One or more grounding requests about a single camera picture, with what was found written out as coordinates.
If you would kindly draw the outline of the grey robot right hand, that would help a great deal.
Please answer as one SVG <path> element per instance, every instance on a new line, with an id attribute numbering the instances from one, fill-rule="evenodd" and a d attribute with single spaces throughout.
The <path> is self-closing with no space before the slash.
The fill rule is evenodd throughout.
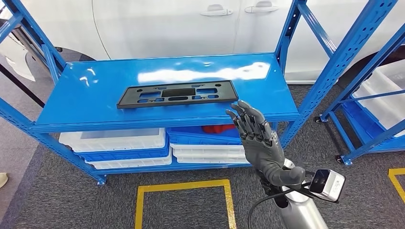
<path id="1" fill-rule="evenodd" d="M 305 180 L 305 169 L 284 170 L 285 156 L 276 131 L 264 115 L 245 101 L 231 104 L 228 114 L 238 133 L 247 161 L 274 186 L 295 186 Z"/>

